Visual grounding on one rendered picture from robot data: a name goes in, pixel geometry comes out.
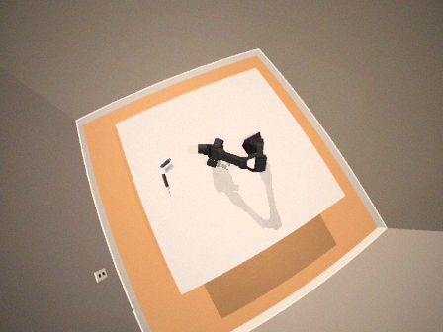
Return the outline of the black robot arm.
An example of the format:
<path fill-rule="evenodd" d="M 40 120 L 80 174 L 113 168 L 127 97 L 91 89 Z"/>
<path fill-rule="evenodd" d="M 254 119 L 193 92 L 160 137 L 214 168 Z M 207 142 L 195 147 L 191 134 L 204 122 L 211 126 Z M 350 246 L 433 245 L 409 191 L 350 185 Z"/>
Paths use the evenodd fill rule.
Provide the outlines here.
<path fill-rule="evenodd" d="M 208 155 L 208 158 L 215 161 L 225 161 L 227 163 L 238 166 L 240 169 L 247 169 L 253 173 L 262 173 L 265 171 L 267 156 L 263 154 L 264 138 L 257 138 L 256 135 L 249 139 L 249 146 L 253 148 L 253 154 L 247 157 L 240 157 L 225 152 L 223 145 L 214 144 L 198 144 L 198 154 Z M 247 161 L 255 157 L 254 168 L 247 166 Z"/>

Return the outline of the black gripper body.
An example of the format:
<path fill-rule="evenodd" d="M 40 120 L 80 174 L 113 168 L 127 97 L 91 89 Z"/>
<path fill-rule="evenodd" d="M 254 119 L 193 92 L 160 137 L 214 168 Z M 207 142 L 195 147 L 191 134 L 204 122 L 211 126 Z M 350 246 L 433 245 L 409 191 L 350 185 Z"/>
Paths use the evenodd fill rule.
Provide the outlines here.
<path fill-rule="evenodd" d="M 219 145 L 223 145 L 224 141 L 222 139 L 215 138 L 214 143 L 217 143 Z M 211 160 L 211 159 L 208 159 L 208 161 L 207 161 L 207 165 L 211 166 L 211 167 L 214 167 L 214 168 L 216 168 L 217 163 L 218 163 L 217 161 L 214 161 L 214 160 Z"/>

